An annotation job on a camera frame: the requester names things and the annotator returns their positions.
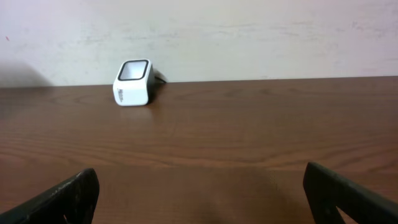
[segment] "brown wooden surface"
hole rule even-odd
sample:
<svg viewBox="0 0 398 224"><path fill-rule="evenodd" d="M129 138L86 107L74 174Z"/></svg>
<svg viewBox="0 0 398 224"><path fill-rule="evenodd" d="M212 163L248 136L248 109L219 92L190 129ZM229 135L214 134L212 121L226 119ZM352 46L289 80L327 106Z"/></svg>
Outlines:
<svg viewBox="0 0 398 224"><path fill-rule="evenodd" d="M313 223L316 161L398 202L398 77L0 90L0 212L85 167L94 223Z"/></svg>

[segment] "white wall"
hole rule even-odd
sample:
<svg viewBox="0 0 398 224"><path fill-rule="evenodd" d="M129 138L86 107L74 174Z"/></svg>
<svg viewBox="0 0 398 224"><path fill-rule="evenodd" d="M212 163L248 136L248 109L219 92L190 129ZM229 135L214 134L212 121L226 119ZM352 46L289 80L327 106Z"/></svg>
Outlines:
<svg viewBox="0 0 398 224"><path fill-rule="evenodd" d="M0 86L398 74L396 0L0 0Z"/></svg>

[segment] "wood grain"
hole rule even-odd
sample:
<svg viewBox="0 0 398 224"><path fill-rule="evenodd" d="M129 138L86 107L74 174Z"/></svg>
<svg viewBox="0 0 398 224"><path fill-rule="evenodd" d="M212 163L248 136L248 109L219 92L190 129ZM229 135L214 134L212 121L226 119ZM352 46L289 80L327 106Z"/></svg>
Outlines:
<svg viewBox="0 0 398 224"><path fill-rule="evenodd" d="M397 114L398 77L2 89L0 212L94 167L95 223L312 223L308 161L398 201Z"/></svg>

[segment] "white device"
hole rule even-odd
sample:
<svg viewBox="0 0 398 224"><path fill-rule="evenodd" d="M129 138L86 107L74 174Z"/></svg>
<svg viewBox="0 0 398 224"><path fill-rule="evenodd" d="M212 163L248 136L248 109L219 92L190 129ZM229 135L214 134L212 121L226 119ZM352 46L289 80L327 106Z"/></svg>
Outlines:
<svg viewBox="0 0 398 224"><path fill-rule="evenodd" d="M154 92L155 76L148 59L124 62L113 83L114 100L120 106L148 104Z"/></svg>

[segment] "wooden table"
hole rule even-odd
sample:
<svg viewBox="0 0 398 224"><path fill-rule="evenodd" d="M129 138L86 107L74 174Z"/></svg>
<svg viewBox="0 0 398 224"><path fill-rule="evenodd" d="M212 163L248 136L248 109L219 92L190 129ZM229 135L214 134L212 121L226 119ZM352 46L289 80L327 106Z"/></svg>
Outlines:
<svg viewBox="0 0 398 224"><path fill-rule="evenodd" d="M93 223L313 223L316 161L398 202L398 77L0 90L0 212L85 167Z"/></svg>

